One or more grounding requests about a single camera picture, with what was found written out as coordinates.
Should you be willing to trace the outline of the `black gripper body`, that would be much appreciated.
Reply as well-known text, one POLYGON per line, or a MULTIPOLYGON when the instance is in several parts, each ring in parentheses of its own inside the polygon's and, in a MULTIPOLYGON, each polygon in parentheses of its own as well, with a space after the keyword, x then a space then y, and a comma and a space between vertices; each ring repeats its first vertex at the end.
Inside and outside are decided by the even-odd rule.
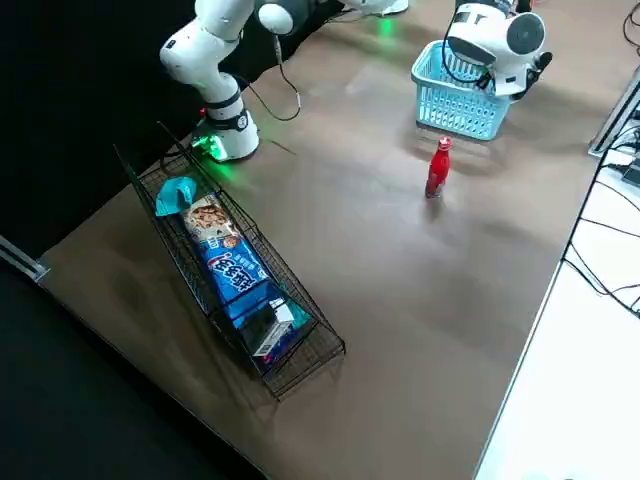
POLYGON ((517 94, 518 100, 528 93, 552 60, 553 53, 550 51, 543 52, 534 59, 532 66, 527 69, 525 89, 517 94))

